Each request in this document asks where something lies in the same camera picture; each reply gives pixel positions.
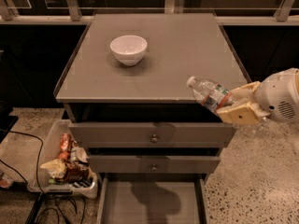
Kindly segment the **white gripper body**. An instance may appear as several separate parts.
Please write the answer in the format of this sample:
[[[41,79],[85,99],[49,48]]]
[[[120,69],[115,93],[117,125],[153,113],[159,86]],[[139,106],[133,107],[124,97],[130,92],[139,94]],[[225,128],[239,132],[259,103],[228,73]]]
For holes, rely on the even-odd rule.
[[[256,102],[276,122],[299,121],[299,69],[290,68],[265,79],[257,88]]]

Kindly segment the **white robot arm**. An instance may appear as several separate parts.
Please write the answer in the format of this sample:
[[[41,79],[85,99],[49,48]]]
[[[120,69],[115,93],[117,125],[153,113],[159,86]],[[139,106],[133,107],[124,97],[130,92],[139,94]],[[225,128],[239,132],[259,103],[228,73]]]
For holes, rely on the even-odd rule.
[[[276,122],[299,120],[299,69],[275,73],[263,82],[251,82],[231,90],[235,103],[217,110],[225,123],[258,124],[263,119]]]

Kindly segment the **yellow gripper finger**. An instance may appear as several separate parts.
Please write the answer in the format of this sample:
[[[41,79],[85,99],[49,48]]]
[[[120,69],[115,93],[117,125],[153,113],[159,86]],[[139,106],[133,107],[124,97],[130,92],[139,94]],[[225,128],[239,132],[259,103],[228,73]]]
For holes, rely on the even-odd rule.
[[[231,90],[231,93],[235,99],[243,99],[243,98],[252,99],[254,96],[254,92],[257,90],[257,88],[260,85],[261,83],[259,81],[251,82],[249,84]]]
[[[226,106],[218,109],[216,113],[223,122],[236,125],[258,124],[262,118],[270,115],[269,112],[253,102]]]

